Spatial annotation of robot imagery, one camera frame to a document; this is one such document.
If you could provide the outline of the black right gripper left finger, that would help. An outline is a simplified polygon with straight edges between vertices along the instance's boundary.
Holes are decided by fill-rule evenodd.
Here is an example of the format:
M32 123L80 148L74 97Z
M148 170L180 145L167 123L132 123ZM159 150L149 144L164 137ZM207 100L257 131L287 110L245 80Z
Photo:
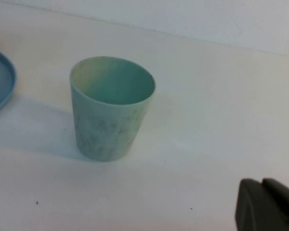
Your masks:
M262 182L242 179L235 212L238 231L289 231L289 220L279 210Z

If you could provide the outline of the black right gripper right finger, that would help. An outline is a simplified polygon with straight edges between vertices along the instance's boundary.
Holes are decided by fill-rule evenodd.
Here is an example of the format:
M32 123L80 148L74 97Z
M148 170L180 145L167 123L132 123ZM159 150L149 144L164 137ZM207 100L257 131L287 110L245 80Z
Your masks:
M289 187L271 178L263 179L262 185L272 196L279 210L289 220Z

